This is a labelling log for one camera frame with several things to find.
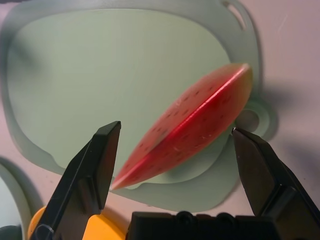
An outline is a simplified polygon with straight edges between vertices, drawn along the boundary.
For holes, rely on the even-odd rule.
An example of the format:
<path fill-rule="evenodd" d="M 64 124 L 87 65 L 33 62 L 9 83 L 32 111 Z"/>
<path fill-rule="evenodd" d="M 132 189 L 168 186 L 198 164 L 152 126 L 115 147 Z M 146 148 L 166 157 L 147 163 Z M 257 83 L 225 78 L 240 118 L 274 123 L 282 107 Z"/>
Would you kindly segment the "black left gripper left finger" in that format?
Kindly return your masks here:
<path fill-rule="evenodd" d="M 37 223 L 34 240 L 81 240 L 88 220 L 105 207 L 121 122 L 100 127 L 65 169 Z"/>

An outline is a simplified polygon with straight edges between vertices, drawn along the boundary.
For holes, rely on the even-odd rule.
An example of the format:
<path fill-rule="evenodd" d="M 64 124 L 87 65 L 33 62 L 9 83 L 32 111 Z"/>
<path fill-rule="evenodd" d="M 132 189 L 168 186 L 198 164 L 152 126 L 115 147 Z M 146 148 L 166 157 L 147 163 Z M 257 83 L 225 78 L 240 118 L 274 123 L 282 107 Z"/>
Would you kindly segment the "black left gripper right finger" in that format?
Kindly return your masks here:
<path fill-rule="evenodd" d="M 317 217 L 316 205 L 267 141 L 237 127 L 231 134 L 240 181 L 256 216 L 278 218 L 285 207 L 298 198 L 293 208 L 302 208 Z"/>

